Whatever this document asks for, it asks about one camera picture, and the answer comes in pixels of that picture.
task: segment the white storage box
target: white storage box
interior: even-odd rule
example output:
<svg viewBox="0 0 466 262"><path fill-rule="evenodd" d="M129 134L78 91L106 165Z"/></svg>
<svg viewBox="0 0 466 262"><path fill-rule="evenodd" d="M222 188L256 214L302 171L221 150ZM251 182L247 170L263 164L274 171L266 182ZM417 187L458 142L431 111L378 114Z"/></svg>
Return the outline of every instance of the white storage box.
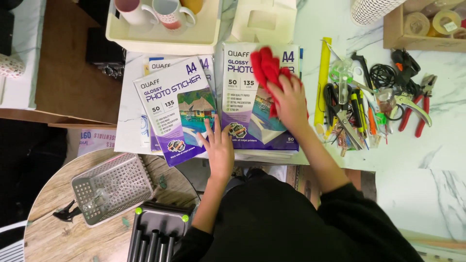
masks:
<svg viewBox="0 0 466 262"><path fill-rule="evenodd" d="M143 0L143 3L151 5L150 0ZM128 51L164 55L213 54L219 38L222 3L223 0L204 0L196 26L188 28L182 35L171 35L162 24L154 25L147 33L137 32L122 15L116 17L117 9L111 0L105 36Z"/></svg>

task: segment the mug handle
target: mug handle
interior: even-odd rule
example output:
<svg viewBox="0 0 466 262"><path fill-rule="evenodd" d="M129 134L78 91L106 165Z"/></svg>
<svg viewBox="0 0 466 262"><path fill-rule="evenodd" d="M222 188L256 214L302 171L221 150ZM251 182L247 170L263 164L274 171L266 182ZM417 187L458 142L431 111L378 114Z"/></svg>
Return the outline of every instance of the mug handle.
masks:
<svg viewBox="0 0 466 262"><path fill-rule="evenodd" d="M154 21L156 25L159 24L160 21L158 20L158 17L155 14L155 11L154 11L154 9L152 7L150 7L148 5L141 5L141 9L149 11L155 17L155 20L152 20L152 21Z"/></svg>
<svg viewBox="0 0 466 262"><path fill-rule="evenodd" d="M192 18L192 20L193 20L192 23L191 23L191 22L186 22L186 26L187 26L187 27L192 28L192 27L195 26L196 23L198 22L197 19L196 19L196 15L195 15L191 10L189 10L188 8L186 8L186 7L180 7L180 8L179 8L179 12L180 12L180 13L186 13L186 14L188 14L188 15Z"/></svg>

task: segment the person's left hand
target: person's left hand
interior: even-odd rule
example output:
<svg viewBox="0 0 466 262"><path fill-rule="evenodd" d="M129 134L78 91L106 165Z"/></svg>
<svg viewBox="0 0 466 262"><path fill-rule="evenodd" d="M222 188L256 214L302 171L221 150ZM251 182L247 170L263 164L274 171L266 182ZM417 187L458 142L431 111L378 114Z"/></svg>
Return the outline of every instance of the person's left hand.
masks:
<svg viewBox="0 0 466 262"><path fill-rule="evenodd" d="M234 165L232 137L228 135L230 125L227 125L222 131L218 115L214 115L215 133L210 128L208 118L205 119L204 124L206 125L209 141L199 132L197 135L209 155L210 176L218 181L227 182L232 174Z"/></svg>

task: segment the red-handled pliers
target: red-handled pliers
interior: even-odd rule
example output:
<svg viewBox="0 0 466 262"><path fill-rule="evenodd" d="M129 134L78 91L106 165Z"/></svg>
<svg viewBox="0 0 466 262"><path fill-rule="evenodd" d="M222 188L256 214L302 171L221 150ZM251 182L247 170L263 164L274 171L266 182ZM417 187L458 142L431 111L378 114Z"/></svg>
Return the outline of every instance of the red-handled pliers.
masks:
<svg viewBox="0 0 466 262"><path fill-rule="evenodd" d="M434 75L429 75L426 76L422 79L422 92L420 95L418 95L414 100L413 103L417 104L419 101L421 101L421 98L424 98L423 101L423 110L428 114L429 113L429 107L430 107L430 97L432 97L432 89L434 88L434 84L437 81L437 76ZM406 124L408 124L408 119L409 116L412 112L411 108L407 108L403 119L401 120L400 127L398 128L398 131L403 131L404 128L406 127ZM416 137L419 138L421 137L422 134L422 129L424 128L425 122L424 120L420 119L418 127L416 128Z"/></svg>

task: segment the black sleeve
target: black sleeve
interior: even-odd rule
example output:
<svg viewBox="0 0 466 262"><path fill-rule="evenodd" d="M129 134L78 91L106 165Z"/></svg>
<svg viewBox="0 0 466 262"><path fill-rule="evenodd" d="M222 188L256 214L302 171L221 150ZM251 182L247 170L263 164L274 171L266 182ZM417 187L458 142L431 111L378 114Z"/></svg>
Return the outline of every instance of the black sleeve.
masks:
<svg viewBox="0 0 466 262"><path fill-rule="evenodd" d="M323 194L317 212L326 224L360 244L374 261L423 261L377 203L364 198L351 183Z"/></svg>
<svg viewBox="0 0 466 262"><path fill-rule="evenodd" d="M173 255L171 261L199 261L209 250L213 236L202 230L190 227L181 239L181 247Z"/></svg>

